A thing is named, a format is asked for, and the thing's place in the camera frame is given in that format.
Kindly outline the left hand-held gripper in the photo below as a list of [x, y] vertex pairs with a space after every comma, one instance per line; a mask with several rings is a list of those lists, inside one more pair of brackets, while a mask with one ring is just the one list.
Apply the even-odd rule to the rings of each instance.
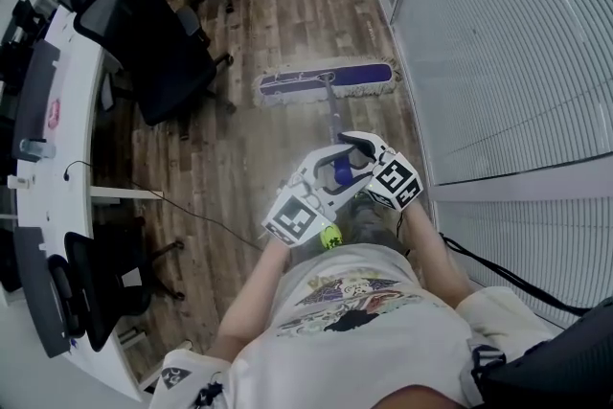
[[335, 190], [317, 189], [307, 180], [317, 180], [319, 169], [353, 150], [351, 144], [334, 144], [310, 152], [284, 186], [262, 221], [262, 227], [288, 247], [300, 246], [318, 236], [335, 220], [335, 213], [366, 187], [372, 173], [354, 176]]

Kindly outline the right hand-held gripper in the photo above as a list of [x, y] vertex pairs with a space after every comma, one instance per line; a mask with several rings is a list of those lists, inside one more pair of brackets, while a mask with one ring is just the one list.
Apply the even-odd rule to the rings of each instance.
[[[399, 152], [386, 149], [377, 134], [365, 131], [344, 131], [337, 134], [339, 143], [355, 146], [361, 152], [352, 153], [352, 177], [372, 177], [364, 191], [386, 208], [403, 211], [422, 192], [417, 170]], [[375, 160], [363, 153], [381, 153]]]

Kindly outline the purple mop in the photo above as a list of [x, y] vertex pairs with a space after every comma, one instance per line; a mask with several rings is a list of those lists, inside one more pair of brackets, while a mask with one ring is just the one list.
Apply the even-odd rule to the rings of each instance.
[[267, 69], [253, 82], [260, 106], [326, 102], [329, 139], [337, 144], [346, 127], [338, 101], [394, 92], [401, 74], [391, 57], [329, 57]]

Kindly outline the person's left forearm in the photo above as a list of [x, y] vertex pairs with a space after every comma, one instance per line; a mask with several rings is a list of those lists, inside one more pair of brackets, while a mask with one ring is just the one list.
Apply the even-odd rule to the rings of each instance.
[[289, 248], [272, 238], [263, 249], [250, 277], [224, 314], [206, 355], [232, 363], [266, 329]]

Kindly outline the person's right forearm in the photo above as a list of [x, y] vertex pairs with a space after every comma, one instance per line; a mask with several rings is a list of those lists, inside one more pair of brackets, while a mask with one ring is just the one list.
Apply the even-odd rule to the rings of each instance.
[[422, 285], [456, 308], [473, 293], [467, 274], [455, 261], [418, 200], [408, 205], [405, 215]]

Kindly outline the neon yellow shoe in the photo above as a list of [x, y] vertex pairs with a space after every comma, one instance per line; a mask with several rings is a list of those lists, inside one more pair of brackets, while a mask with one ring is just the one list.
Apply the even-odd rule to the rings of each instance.
[[343, 244], [342, 233], [336, 224], [331, 224], [322, 230], [319, 238], [326, 250], [331, 250]]

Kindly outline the grey trousers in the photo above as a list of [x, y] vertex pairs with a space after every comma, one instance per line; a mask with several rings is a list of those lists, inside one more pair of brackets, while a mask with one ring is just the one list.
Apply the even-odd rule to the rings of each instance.
[[344, 216], [344, 238], [347, 244], [368, 243], [382, 245], [401, 255], [406, 247], [389, 229], [366, 193], [357, 194], [347, 206]]

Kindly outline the white printed t-shirt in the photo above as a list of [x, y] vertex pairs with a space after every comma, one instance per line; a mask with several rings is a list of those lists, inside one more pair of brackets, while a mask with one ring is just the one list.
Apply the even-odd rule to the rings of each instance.
[[168, 353], [149, 409], [372, 409], [416, 385], [466, 405], [475, 341], [514, 360], [551, 338], [506, 287], [450, 307], [400, 253], [345, 245], [282, 277], [265, 330], [233, 361]]

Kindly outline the black mesh office chair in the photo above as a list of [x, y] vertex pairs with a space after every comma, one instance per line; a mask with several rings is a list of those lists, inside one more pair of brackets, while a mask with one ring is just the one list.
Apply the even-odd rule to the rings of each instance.
[[210, 40], [191, 8], [174, 11], [167, 0], [71, 0], [71, 6], [75, 31], [128, 72], [147, 125], [186, 116], [204, 97], [236, 111], [210, 88], [218, 66], [234, 59], [229, 53], [210, 55]]

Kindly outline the white curved desk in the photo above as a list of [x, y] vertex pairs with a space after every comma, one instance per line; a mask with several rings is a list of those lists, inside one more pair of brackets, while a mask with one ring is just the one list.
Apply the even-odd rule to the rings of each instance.
[[[58, 7], [45, 41], [59, 50], [57, 70], [51, 84], [47, 112], [59, 103], [57, 122], [45, 121], [43, 137], [53, 144], [52, 158], [36, 163], [18, 160], [17, 181], [27, 187], [16, 190], [17, 225], [39, 228], [47, 256], [65, 256], [64, 236], [77, 232], [93, 237], [92, 196], [131, 199], [159, 199], [152, 193], [90, 185], [91, 137], [95, 106], [101, 81], [104, 51], [74, 27], [75, 15]], [[118, 336], [113, 333], [100, 352], [94, 352], [87, 336], [62, 356], [75, 366], [117, 392], [139, 402], [150, 402], [145, 389], [159, 375], [137, 380], [125, 357]]]

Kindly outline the black bag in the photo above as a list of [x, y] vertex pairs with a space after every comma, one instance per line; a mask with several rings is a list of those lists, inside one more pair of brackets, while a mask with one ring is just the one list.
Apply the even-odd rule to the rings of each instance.
[[475, 409], [613, 409], [613, 297], [516, 360], [475, 344], [463, 384]]

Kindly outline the clear water bottle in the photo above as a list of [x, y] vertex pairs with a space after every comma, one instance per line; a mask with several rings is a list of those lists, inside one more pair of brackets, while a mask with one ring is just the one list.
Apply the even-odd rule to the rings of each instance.
[[27, 154], [35, 161], [43, 158], [53, 159], [56, 155], [56, 148], [46, 140], [22, 139], [19, 149], [23, 154]]

